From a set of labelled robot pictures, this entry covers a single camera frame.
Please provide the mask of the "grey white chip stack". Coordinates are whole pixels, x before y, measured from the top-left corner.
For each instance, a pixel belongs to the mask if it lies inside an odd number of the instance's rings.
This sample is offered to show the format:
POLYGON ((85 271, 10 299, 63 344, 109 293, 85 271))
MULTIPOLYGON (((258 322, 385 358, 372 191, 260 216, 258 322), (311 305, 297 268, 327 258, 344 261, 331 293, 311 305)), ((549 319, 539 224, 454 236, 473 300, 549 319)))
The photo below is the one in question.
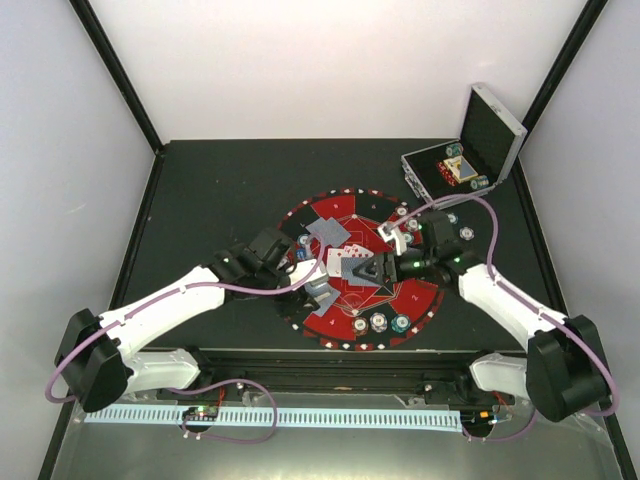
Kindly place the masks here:
POLYGON ((464 240, 472 240, 474 238, 474 231, 469 227, 463 227, 460 229, 459 235, 464 240))

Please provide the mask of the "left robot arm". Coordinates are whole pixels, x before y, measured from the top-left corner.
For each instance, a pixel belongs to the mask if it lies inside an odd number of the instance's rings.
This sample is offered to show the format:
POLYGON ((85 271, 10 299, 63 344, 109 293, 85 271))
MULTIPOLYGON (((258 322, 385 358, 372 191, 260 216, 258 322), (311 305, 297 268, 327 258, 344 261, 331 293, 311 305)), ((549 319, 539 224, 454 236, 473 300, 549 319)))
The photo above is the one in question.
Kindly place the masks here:
POLYGON ((193 399, 207 397, 215 376, 194 349, 149 352, 147 346, 192 318, 237 298, 273 297, 307 300, 326 282, 323 257, 300 261, 294 243, 269 228, 249 243, 215 252, 173 283, 129 305, 95 315, 88 309, 69 320, 45 386, 51 403, 58 379, 87 413, 100 411, 121 397, 166 389, 193 399))

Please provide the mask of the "blue playing card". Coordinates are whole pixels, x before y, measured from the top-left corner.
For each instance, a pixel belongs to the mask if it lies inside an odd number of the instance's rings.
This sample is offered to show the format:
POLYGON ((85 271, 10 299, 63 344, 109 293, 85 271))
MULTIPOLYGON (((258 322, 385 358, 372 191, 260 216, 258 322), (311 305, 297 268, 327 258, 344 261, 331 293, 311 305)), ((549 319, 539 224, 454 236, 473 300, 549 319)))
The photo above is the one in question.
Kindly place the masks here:
POLYGON ((339 291, 331 291, 330 293, 326 294, 319 301, 317 301, 318 307, 313 311, 313 313, 318 317, 323 317, 329 310, 329 308, 339 298, 339 296, 339 291))
POLYGON ((340 223, 329 221, 324 224, 320 235, 332 248, 340 248, 351 237, 351 233, 340 223))
POLYGON ((306 226, 306 230, 310 234, 319 235, 324 240, 336 237, 341 232, 341 225, 333 218, 318 218, 314 222, 306 226))

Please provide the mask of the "clear round dealer button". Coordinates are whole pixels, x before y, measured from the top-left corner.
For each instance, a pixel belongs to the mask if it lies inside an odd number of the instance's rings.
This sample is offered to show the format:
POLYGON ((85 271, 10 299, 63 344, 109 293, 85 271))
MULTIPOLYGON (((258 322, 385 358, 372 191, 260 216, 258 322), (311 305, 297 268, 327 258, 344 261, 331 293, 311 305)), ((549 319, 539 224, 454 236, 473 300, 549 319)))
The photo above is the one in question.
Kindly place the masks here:
POLYGON ((363 298, 358 294, 350 293, 340 298, 341 308, 351 317, 357 317, 360 314, 362 304, 363 298))

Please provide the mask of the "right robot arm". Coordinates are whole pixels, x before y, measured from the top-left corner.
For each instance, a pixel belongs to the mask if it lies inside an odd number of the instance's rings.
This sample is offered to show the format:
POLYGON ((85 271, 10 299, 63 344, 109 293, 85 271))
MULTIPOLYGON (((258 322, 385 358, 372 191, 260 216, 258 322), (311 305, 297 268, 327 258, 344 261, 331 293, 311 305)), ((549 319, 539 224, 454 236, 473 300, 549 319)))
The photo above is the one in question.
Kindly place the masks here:
POLYGON ((461 400, 476 403, 490 391, 506 393, 559 422, 616 398, 591 320, 569 318, 511 284, 460 243, 446 213, 427 212, 415 222, 422 236, 417 246, 376 254, 357 264, 354 276, 380 286, 419 279, 449 288, 491 317, 524 351, 521 357, 490 353, 474 360, 454 379, 461 400))

